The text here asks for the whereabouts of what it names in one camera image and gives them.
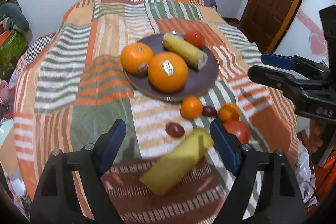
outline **pink heart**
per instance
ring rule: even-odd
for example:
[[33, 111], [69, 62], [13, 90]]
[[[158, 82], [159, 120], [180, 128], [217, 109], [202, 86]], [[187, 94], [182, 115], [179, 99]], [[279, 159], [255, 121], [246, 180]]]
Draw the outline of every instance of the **pink heart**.
[[324, 37], [320, 38], [315, 32], [312, 32], [309, 37], [310, 50], [312, 55], [324, 56], [327, 53], [328, 47]]

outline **pink plush toy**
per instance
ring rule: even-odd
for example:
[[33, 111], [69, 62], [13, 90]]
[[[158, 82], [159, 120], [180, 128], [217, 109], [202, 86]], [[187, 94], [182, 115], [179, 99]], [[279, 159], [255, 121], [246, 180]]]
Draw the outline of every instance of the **pink plush toy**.
[[0, 104], [9, 106], [10, 97], [9, 84], [5, 80], [0, 80]]

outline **date fruit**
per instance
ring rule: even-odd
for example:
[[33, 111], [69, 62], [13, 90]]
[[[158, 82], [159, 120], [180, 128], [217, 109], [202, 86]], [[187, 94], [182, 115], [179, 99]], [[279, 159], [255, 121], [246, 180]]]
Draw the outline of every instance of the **date fruit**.
[[203, 107], [202, 115], [207, 116], [207, 117], [214, 117], [214, 118], [218, 117], [217, 110], [215, 110], [211, 106]]
[[176, 122], [166, 124], [166, 132], [173, 138], [180, 138], [184, 135], [184, 128]]

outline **small orange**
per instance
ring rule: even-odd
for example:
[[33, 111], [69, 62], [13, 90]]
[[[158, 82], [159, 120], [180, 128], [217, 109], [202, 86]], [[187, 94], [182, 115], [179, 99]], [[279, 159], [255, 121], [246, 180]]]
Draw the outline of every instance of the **small orange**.
[[148, 64], [153, 56], [154, 53], [149, 46], [137, 42], [127, 45], [122, 50], [120, 62], [125, 71], [134, 75], [143, 75], [147, 73]]
[[149, 63], [149, 82], [161, 92], [172, 93], [181, 90], [187, 78], [188, 66], [176, 53], [161, 52]]
[[218, 118], [220, 118], [222, 122], [228, 120], [239, 120], [239, 116], [240, 116], [240, 110], [233, 103], [222, 105], [222, 107], [218, 111]]
[[185, 98], [181, 104], [181, 115], [185, 119], [196, 119], [203, 112], [203, 104], [195, 96]]

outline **green bag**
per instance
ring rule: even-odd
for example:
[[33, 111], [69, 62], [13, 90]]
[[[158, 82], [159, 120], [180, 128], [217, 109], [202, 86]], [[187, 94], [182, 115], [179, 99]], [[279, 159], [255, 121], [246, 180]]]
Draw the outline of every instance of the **green bag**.
[[13, 58], [19, 59], [27, 46], [25, 39], [16, 30], [12, 30], [0, 46], [0, 79], [5, 79], [14, 71]]

